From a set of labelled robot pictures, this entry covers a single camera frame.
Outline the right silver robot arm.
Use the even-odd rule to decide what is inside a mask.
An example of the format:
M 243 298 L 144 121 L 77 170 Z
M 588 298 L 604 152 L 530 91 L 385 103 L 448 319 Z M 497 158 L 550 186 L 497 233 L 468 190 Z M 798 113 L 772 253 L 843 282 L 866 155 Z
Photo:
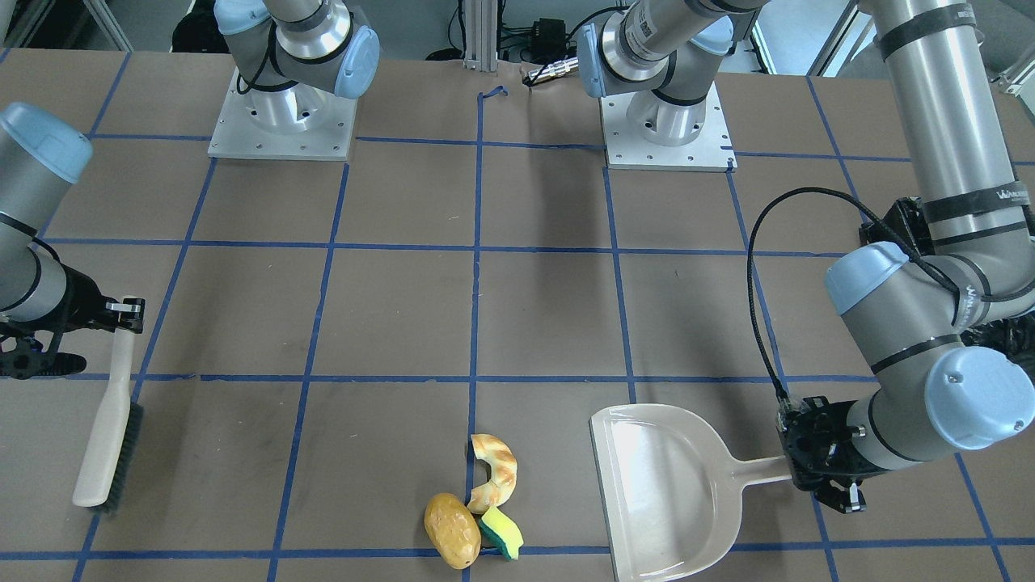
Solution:
M 111 303 L 144 299 L 137 363 L 156 377 L 299 379 L 310 372 L 326 258 L 344 203 L 344 108 L 369 98 L 380 40 L 355 23 L 332 59 L 296 57 L 259 1 L 217 3 L 254 88 L 230 54 L 16 48 L 2 103 L 40 107 L 93 155 L 36 224 L 30 323 L 77 373 L 108 371 Z

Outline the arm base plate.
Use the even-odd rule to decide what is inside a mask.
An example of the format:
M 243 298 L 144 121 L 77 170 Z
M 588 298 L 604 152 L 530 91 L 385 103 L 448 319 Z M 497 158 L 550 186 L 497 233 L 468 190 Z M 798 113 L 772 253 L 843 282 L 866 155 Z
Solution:
M 720 92 L 690 106 L 651 91 L 602 97 L 607 166 L 631 171 L 733 172 L 738 168 Z
M 239 88 L 234 70 L 207 149 L 211 158 L 348 161 L 357 100 L 306 85 L 244 95 Z

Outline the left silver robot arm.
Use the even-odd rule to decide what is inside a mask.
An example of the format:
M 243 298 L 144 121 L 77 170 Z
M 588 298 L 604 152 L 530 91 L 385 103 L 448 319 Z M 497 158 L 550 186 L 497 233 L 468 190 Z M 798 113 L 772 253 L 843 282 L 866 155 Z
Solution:
M 798 489 L 829 508 L 864 511 L 865 479 L 954 450 L 976 450 L 1033 421 L 1021 365 L 962 334 L 1033 312 L 1033 214 L 1016 177 L 965 1 L 861 1 L 877 30 L 921 195 L 917 232 L 864 204 L 877 239 L 844 255 L 825 287 L 879 390 L 800 404 L 779 379 L 755 314 L 755 239 L 746 286 L 755 343 L 779 402 L 779 435 Z

